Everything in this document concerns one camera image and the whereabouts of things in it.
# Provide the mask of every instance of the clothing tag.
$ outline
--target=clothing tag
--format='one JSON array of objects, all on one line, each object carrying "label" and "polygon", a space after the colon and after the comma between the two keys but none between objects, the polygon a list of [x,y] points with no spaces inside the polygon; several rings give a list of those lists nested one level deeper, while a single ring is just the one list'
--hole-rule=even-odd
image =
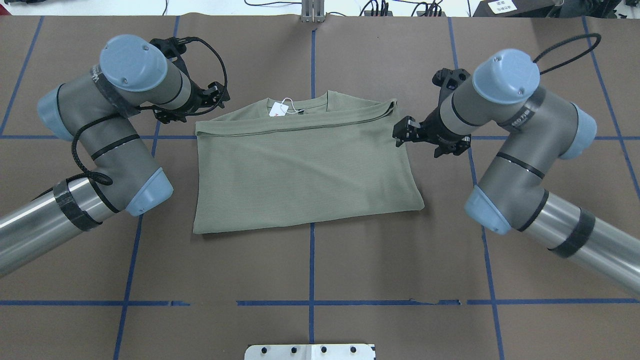
[{"label": "clothing tag", "polygon": [[493,13],[508,13],[514,10],[518,10],[518,8],[513,4],[511,0],[498,0],[492,3],[488,3],[491,11]]},{"label": "clothing tag", "polygon": [[281,102],[274,102],[271,111],[269,111],[269,116],[284,116],[287,114],[287,110],[289,109],[289,105],[285,105]]}]

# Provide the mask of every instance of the robotic arm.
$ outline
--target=robotic arm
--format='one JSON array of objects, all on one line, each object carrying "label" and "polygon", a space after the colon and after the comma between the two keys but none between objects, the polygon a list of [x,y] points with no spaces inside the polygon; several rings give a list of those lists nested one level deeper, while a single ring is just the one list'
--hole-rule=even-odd
[{"label": "robotic arm", "polygon": [[44,124],[58,138],[73,141],[73,149],[79,140],[97,167],[88,171],[72,151],[83,174],[0,218],[0,277],[123,209],[138,216],[171,196],[173,187],[127,119],[144,102],[157,105],[154,114],[165,124],[206,112],[194,113],[201,107],[224,107],[226,87],[212,83],[201,89],[180,57],[195,39],[148,43],[119,35],[106,44],[90,72],[38,102]]},{"label": "robotic arm", "polygon": [[441,87],[438,107],[424,122],[396,124],[396,146],[426,141],[438,146],[436,158],[460,155],[473,131],[496,121],[510,135],[474,186],[467,214],[499,234],[517,229],[640,295],[640,240],[541,186],[557,158],[575,158],[591,145],[594,119],[539,86],[538,66],[515,49],[496,53],[473,76],[442,69],[433,83]]}]

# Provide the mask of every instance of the cloth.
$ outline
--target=cloth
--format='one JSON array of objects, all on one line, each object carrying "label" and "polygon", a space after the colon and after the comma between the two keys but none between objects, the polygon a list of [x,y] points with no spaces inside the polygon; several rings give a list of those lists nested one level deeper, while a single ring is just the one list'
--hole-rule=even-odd
[{"label": "cloth", "polygon": [[395,147],[391,137],[400,120],[396,100],[329,91],[294,101],[302,113],[270,117],[274,103],[264,99],[196,123],[200,186],[194,233],[424,207],[406,147]]}]

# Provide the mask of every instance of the blue joint cap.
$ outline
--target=blue joint cap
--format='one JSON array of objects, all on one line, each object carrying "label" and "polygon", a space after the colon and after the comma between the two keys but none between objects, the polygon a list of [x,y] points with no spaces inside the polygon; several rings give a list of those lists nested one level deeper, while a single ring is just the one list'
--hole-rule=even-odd
[{"label": "blue joint cap", "polygon": [[474,185],[474,191],[465,204],[465,211],[482,226],[500,235],[506,234],[511,229],[507,219],[478,185]]},{"label": "blue joint cap", "polygon": [[584,149],[591,146],[598,132],[596,120],[594,120],[591,115],[582,111],[576,104],[572,104],[575,106],[576,111],[578,111],[578,130],[575,132],[575,138],[573,138],[569,149],[560,155],[562,160],[573,159],[580,156]]},{"label": "blue joint cap", "polygon": [[540,69],[527,53],[505,49],[478,66],[472,83],[476,92],[491,102],[515,104],[536,91],[540,85]]},{"label": "blue joint cap", "polygon": [[173,186],[171,186],[169,179],[166,178],[162,168],[159,168],[138,190],[138,193],[131,199],[125,210],[135,217],[142,215],[169,199],[172,194]]},{"label": "blue joint cap", "polygon": [[167,73],[162,52],[136,35],[118,35],[100,52],[102,73],[115,87],[141,92],[155,88]]},{"label": "blue joint cap", "polygon": [[69,130],[62,123],[60,109],[58,108],[58,92],[61,87],[62,85],[58,86],[38,100],[38,116],[53,135],[62,140],[71,141],[74,136],[69,133]]}]

